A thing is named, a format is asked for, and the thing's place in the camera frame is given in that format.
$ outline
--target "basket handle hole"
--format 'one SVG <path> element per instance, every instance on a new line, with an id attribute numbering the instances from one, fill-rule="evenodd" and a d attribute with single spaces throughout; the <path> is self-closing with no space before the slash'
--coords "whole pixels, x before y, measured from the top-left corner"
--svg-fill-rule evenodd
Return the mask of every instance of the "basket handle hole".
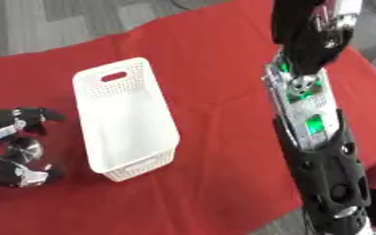
<path id="1" fill-rule="evenodd" d="M 125 78 L 126 76 L 127 76 L 127 73 L 125 73 L 125 72 L 113 73 L 113 74 L 109 74 L 107 76 L 104 76 L 103 79 L 101 79 L 101 81 L 111 82 L 111 81 L 114 81 L 114 80 L 117 80 L 117 79 Z"/>

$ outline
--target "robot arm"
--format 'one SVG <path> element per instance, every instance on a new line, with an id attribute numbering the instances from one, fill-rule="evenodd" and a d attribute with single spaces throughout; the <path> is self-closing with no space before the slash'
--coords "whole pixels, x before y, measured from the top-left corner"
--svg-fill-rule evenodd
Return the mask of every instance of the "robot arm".
<path id="1" fill-rule="evenodd" d="M 272 13 L 281 48 L 263 80 L 284 159 L 318 234 L 373 234 L 365 172 L 323 68 L 348 45 L 360 9 L 361 0 L 275 0 Z"/>
<path id="2" fill-rule="evenodd" d="M 60 170 L 51 164 L 40 171 L 30 170 L 26 164 L 42 156 L 42 146 L 37 140 L 18 136 L 20 131 L 46 135 L 41 124 L 46 120 L 63 121 L 63 116 L 45 108 L 0 110 L 0 143 L 8 144 L 0 156 L 1 186 L 42 185 L 61 178 Z"/>

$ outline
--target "dark floor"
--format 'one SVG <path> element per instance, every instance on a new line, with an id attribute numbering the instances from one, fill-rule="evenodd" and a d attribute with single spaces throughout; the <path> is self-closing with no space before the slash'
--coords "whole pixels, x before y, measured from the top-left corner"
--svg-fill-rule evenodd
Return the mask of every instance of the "dark floor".
<path id="1" fill-rule="evenodd" d="M 226 0 L 175 0 L 197 8 Z M 0 0 L 0 56 L 68 46 L 181 12 L 171 0 Z M 364 5 L 353 46 L 376 64 L 376 0 Z M 253 235 L 302 235 L 295 210 Z"/>

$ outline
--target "red fabric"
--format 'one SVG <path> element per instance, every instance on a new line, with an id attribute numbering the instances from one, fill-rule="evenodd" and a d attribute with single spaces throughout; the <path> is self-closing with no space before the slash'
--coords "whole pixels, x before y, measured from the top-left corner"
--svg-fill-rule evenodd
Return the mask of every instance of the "red fabric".
<path id="1" fill-rule="evenodd" d="M 241 0 L 162 18 L 126 34 L 0 58 L 0 108 L 46 106 L 46 151 L 67 170 L 49 186 L 0 188 L 0 235 L 244 234 L 299 205 L 260 80 L 276 51 L 271 4 Z M 92 173 L 72 90 L 75 73 L 147 58 L 182 136 L 175 162 L 114 184 Z M 376 165 L 376 72 L 347 50 L 329 66 L 360 158 Z"/>

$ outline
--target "wire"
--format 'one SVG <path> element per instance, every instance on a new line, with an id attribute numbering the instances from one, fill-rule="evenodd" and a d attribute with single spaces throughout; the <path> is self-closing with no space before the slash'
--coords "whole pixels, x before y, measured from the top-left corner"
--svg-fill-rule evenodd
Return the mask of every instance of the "wire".
<path id="1" fill-rule="evenodd" d="M 177 2 L 178 0 L 170 0 L 172 4 L 174 4 L 175 6 L 177 6 L 178 8 L 182 9 L 182 10 L 186 10 L 186 11 L 191 11 L 193 9 L 189 8 L 189 7 L 186 7 L 186 6 L 183 6 L 182 4 L 180 4 L 179 2 Z"/>

